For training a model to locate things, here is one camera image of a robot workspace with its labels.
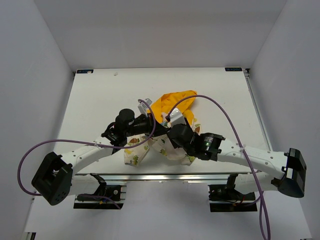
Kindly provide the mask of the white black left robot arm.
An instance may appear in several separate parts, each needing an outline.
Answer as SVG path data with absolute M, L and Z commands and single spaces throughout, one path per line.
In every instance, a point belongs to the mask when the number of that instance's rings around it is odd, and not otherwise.
M 156 121 L 152 113 L 142 113 L 135 117 L 131 109 L 122 109 L 115 121 L 93 142 L 82 143 L 80 148 L 62 154 L 48 153 L 31 184 L 51 206 L 61 203 L 71 195 L 103 199 L 107 197 L 105 180 L 96 173 L 78 173 L 94 162 L 112 156 L 126 147 L 129 137 L 159 137 L 165 135 L 168 130 Z

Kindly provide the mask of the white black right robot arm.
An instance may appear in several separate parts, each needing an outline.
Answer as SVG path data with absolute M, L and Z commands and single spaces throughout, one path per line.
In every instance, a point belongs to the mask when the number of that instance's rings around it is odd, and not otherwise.
M 253 167 L 263 191 L 279 191 L 293 197 L 305 195 L 307 165 L 300 150 L 267 151 L 239 144 L 214 133 L 193 131 L 186 124 L 176 124 L 167 136 L 174 148 L 182 148 L 189 156 L 203 161 L 216 161 Z

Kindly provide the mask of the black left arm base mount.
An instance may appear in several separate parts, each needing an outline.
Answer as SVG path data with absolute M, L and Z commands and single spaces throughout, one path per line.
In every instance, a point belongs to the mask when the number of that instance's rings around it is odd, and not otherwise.
M 126 192 L 126 183 L 106 180 L 102 175 L 90 173 L 75 175 L 69 194 L 75 196 L 74 209 L 121 210 Z

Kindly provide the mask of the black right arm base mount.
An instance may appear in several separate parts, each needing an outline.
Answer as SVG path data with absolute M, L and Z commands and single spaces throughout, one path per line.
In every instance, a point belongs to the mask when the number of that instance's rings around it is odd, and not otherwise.
M 254 192 L 242 194 L 235 190 L 237 173 L 230 174 L 225 184 L 208 186 L 208 199 L 211 213 L 257 212 L 258 198 Z

